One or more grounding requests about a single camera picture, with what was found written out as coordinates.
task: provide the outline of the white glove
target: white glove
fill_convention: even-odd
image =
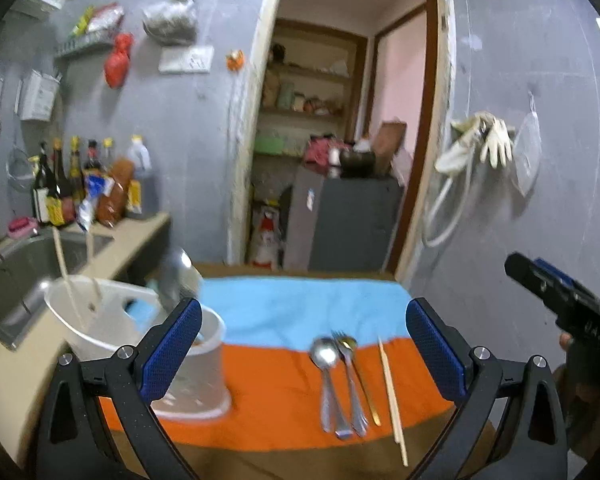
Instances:
[[[502,119],[493,122],[480,152],[480,162],[487,160],[487,152],[489,152],[491,167],[494,169],[498,167],[498,154],[503,168],[506,167],[507,161],[511,160],[511,141],[507,133],[507,125]]]
[[[438,173],[456,176],[466,167],[474,146],[481,140],[480,127],[482,118],[478,115],[470,117],[464,123],[453,123],[452,126],[463,132],[445,153],[438,157],[435,168]]]

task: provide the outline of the gray refrigerator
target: gray refrigerator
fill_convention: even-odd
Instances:
[[[286,226],[285,270],[381,270],[403,188],[390,176],[346,178],[317,165],[296,174]]]

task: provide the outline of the wooden chopstick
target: wooden chopstick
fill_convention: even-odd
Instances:
[[[400,445],[400,455],[402,465],[409,466],[407,457],[407,448],[404,444],[404,433],[402,432],[402,421],[400,420],[400,409],[398,408],[398,399],[395,396],[394,379],[391,375],[389,358],[384,351],[382,340],[378,337],[378,348],[380,349],[380,360],[382,361],[382,371],[384,372],[384,383],[386,385],[386,394],[389,398],[389,414],[391,415],[391,426],[394,430],[394,442]]]
[[[93,261],[93,233],[91,231],[86,232],[87,237],[87,264],[89,265]],[[96,292],[96,302],[97,305],[93,305],[93,310],[96,308],[100,308],[102,306],[102,292],[100,290],[100,286],[95,278],[91,278],[91,283],[93,283],[93,288]]]
[[[80,315],[80,311],[78,310],[78,306],[75,303],[74,294],[72,292],[71,280],[69,279],[69,273],[66,270],[66,262],[64,260],[64,251],[62,250],[62,243],[60,241],[60,231],[58,231],[57,227],[52,227],[52,231],[54,234],[54,245],[56,246],[56,257],[58,258],[58,265],[60,266],[60,274],[62,274],[62,279],[64,280],[64,284],[66,285],[66,291],[69,294],[69,300],[71,301],[71,306],[74,308],[75,315],[78,318],[78,321],[82,325],[81,329],[85,330],[86,325],[82,316]]]

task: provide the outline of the metal screw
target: metal screw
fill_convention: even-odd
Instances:
[[[542,357],[541,355],[536,355],[536,356],[534,356],[534,364],[538,368],[544,368],[546,366],[546,359],[544,357]]]
[[[487,350],[484,346],[478,346],[474,349],[474,355],[480,359],[480,361],[484,361],[491,357],[491,352]]]
[[[74,360],[73,354],[62,354],[58,358],[58,362],[60,363],[60,366],[67,366],[73,360]]]
[[[121,346],[116,353],[120,359],[129,359],[133,354],[134,348],[132,346]]]

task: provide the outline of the blue gripper pad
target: blue gripper pad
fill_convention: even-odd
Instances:
[[[161,399],[202,327],[202,309],[190,300],[142,368],[140,395],[149,403]]]
[[[418,300],[409,302],[406,323],[440,395],[456,404],[461,402],[466,395],[465,368]]]
[[[548,261],[543,260],[542,258],[536,258],[534,263],[540,267],[542,270],[545,270],[552,276],[558,278],[561,282],[563,282],[567,286],[573,286],[573,278],[568,274],[562,272],[558,267],[552,266]]]

